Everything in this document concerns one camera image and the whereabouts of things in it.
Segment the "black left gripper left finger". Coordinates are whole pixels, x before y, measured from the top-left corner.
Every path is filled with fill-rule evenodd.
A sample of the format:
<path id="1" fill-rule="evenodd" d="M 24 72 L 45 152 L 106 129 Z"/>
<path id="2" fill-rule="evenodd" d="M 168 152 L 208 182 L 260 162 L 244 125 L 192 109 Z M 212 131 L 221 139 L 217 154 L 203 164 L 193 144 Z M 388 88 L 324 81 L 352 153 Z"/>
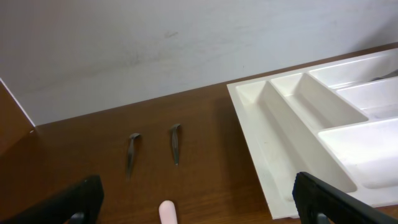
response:
<path id="1" fill-rule="evenodd" d="M 90 175 L 1 223 L 96 223 L 103 200 L 101 177 Z"/>

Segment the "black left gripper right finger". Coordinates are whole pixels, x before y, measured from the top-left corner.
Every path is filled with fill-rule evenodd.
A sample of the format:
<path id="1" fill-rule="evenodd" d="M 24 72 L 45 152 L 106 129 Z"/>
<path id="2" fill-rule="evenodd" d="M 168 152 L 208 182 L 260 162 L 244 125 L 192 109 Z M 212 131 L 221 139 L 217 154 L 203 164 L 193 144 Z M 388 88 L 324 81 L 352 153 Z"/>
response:
<path id="1" fill-rule="evenodd" d="M 297 173 L 292 195 L 302 223 L 397 224 L 397 219 L 307 172 Z"/>

